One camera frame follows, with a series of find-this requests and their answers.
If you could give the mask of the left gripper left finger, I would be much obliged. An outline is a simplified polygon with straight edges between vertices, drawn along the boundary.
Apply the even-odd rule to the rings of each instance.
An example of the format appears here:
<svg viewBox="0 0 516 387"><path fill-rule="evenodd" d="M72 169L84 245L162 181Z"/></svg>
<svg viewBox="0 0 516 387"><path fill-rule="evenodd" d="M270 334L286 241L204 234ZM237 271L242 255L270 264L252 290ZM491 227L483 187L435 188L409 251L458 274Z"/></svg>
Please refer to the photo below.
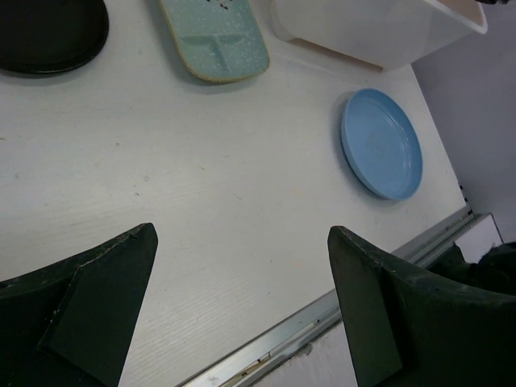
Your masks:
<svg viewBox="0 0 516 387"><path fill-rule="evenodd" d="M158 246L143 223L1 283L3 386L116 386Z"/></svg>

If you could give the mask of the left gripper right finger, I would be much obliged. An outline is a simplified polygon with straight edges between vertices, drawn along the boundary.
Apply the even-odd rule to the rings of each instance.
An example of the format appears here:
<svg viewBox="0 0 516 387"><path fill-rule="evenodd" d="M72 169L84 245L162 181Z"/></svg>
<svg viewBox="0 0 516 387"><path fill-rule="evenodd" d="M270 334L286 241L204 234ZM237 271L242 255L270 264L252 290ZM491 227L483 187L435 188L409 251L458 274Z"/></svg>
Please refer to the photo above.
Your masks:
<svg viewBox="0 0 516 387"><path fill-rule="evenodd" d="M358 385L514 385L514 275L435 273L342 226L327 244Z"/></svg>

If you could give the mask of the blue round plate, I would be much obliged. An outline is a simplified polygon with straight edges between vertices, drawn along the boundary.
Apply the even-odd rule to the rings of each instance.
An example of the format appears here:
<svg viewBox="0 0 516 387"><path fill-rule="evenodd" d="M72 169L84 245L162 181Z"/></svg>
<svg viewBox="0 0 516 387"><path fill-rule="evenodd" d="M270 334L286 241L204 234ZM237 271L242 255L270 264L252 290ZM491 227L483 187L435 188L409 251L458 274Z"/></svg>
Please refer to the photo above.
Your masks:
<svg viewBox="0 0 516 387"><path fill-rule="evenodd" d="M378 89L360 89L339 124L343 154L360 183L385 200L405 201L422 181L421 146L405 111Z"/></svg>

